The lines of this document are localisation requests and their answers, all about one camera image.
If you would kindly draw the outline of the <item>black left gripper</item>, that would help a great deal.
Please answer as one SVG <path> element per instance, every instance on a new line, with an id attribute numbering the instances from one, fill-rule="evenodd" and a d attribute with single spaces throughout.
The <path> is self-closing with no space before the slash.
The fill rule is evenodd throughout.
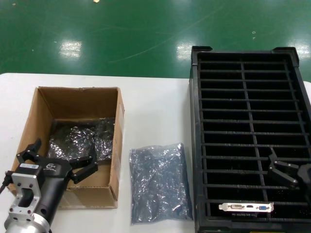
<path id="1" fill-rule="evenodd" d="M 30 160 L 43 168 L 44 183 L 40 188 L 41 198 L 35 212 L 52 222 L 69 180 L 79 183 L 98 171 L 97 156 L 85 156 L 72 160 L 42 158 L 38 154 L 41 139 L 29 144 L 17 154 L 19 164 Z"/>

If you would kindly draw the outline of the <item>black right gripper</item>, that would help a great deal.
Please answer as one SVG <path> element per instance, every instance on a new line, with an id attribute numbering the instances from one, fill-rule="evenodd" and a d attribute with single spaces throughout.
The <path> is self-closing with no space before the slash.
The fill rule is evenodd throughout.
<path id="1" fill-rule="evenodd" d="M 297 187 L 303 192 L 311 191 L 311 165 L 298 165 L 282 162 L 278 159 L 273 147 L 270 147 L 268 176 L 282 186 Z"/>

